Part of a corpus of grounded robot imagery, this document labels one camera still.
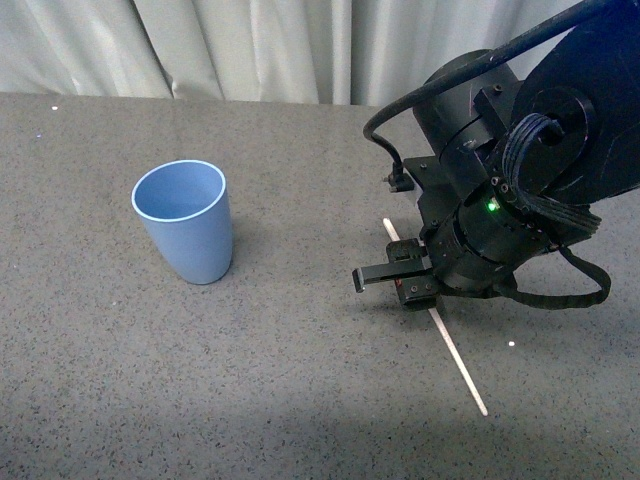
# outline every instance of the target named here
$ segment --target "white curtain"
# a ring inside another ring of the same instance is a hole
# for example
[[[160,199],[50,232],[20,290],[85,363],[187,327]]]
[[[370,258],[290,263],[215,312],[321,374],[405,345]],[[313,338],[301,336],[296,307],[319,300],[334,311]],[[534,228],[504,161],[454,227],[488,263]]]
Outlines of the white curtain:
[[[0,90],[383,105],[577,1],[4,0]]]

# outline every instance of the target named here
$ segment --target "gray table surface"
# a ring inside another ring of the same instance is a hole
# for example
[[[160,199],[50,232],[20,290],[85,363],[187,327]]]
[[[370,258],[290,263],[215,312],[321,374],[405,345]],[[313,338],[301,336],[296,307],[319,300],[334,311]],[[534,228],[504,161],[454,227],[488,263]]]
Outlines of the gray table surface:
[[[611,273],[603,305],[445,300],[484,418],[426,312],[354,292],[383,216],[421,226],[380,183],[373,112],[1,94],[0,478],[639,478],[638,193],[596,205],[574,249]],[[384,132],[429,152],[408,115]],[[176,158],[228,178],[234,260],[211,285],[130,205]],[[568,270],[518,278],[593,288]]]

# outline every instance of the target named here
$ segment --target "black cable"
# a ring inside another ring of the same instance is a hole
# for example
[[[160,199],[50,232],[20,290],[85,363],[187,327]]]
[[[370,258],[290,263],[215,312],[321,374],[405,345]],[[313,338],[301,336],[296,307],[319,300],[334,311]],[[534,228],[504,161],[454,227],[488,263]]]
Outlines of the black cable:
[[[518,55],[540,45],[543,42],[575,27],[597,15],[600,15],[616,0],[583,0],[577,5],[545,20],[510,42],[491,50],[453,72],[444,74],[422,87],[390,103],[376,113],[364,126],[363,134],[367,140],[384,148],[393,158],[394,169],[402,168],[402,159],[396,148],[375,130],[393,117],[421,104],[430,97],[439,95],[461,83],[482,75]]]
[[[529,210],[556,222],[579,228],[589,234],[598,229],[601,219],[588,210],[558,202],[552,198],[533,195],[520,186],[520,169],[527,158],[529,148],[538,141],[540,134],[548,128],[562,134],[556,120],[540,113],[530,113],[513,128],[502,154],[502,172],[519,202]]]

